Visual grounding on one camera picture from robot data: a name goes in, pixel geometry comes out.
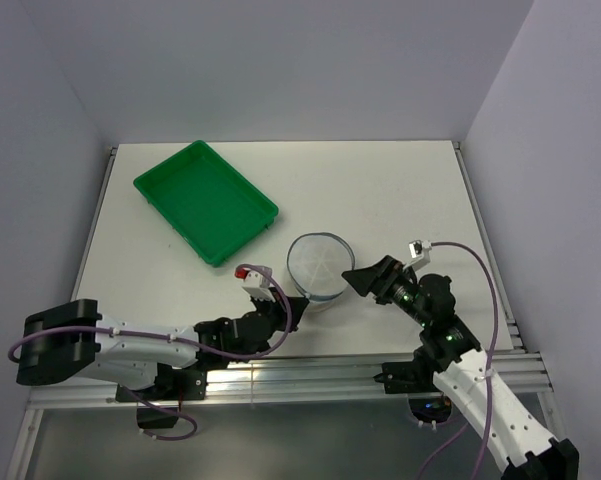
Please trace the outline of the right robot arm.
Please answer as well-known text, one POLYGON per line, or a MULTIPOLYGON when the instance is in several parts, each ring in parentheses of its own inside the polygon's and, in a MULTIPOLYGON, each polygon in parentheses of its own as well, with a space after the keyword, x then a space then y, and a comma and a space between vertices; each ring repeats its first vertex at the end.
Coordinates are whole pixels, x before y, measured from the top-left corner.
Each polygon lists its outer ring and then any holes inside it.
POLYGON ((578 450, 537 421, 492 369, 455 312, 449 277, 418 277, 391 256, 342 277, 358 295, 398 307, 422 328, 412 360, 385 362, 375 376, 386 393, 441 392, 480 434, 505 479, 577 478, 578 450))

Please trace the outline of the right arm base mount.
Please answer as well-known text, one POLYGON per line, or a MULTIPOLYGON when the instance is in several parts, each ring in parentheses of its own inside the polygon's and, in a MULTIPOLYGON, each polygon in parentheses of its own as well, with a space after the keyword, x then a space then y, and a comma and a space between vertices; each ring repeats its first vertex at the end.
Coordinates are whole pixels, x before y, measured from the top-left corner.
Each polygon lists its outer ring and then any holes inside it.
POLYGON ((439 392, 433 383, 435 370, 423 360, 385 362, 373 379, 384 392, 393 394, 425 394, 439 392))

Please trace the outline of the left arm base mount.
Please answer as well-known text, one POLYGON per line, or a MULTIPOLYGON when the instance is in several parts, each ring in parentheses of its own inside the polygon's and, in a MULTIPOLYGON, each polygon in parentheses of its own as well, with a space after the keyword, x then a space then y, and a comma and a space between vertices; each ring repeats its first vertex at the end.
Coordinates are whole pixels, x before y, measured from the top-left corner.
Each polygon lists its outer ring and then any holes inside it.
MULTIPOLYGON (((207 374, 205 372, 195 368, 176 369, 165 364, 159 364, 152 386, 127 391, 124 387, 118 385, 115 401, 118 403, 132 403, 135 402, 133 395, 136 394, 139 398, 152 404, 176 401, 177 407, 171 408, 171 411, 180 412, 184 401, 204 399, 206 378, 207 374)), ((171 429, 177 422, 174 415, 159 413, 143 404, 136 409, 136 420, 140 428, 148 428, 149 430, 171 429)))

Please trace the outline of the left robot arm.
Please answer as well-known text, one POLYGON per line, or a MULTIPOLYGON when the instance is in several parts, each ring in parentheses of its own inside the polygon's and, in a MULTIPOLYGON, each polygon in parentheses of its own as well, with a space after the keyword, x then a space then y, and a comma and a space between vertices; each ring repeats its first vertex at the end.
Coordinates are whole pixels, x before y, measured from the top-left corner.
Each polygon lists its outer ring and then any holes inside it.
POLYGON ((8 356, 18 366, 19 385, 82 377, 163 399, 182 371, 222 370, 272 353, 297 330, 309 305, 306 298, 276 293, 251 302, 253 310, 239 318, 167 328, 134 327, 101 314, 97 301, 80 299, 27 317, 23 337, 8 356))

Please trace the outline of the white mesh laundry bag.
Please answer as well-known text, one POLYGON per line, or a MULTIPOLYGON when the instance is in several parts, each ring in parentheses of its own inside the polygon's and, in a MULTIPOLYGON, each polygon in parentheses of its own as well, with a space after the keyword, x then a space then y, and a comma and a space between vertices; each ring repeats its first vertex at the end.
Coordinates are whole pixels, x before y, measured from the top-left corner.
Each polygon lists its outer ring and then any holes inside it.
POLYGON ((309 311, 329 308, 348 284, 342 273, 353 270, 356 257, 350 245, 330 232, 300 235, 290 245, 286 270, 295 290, 309 301, 309 311))

